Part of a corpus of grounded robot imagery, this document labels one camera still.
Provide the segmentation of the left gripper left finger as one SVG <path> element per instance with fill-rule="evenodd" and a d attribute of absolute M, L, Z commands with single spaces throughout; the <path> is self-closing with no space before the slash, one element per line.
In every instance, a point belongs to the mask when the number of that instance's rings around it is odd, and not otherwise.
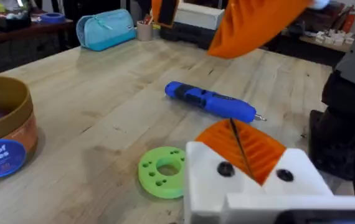
<path fill-rule="evenodd" d="M 229 199 L 263 194 L 254 180 L 234 166 L 242 160 L 229 119 L 219 121 L 186 144 L 184 223 L 229 223 Z"/>

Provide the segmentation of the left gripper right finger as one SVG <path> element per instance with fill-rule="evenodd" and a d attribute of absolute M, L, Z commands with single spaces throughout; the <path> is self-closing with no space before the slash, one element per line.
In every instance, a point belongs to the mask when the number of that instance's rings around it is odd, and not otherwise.
<path fill-rule="evenodd" d="M 236 119 L 231 120 L 231 130 L 235 138 L 231 164 L 245 176 L 242 185 L 246 194 L 332 196 L 303 150 L 287 148 Z"/>

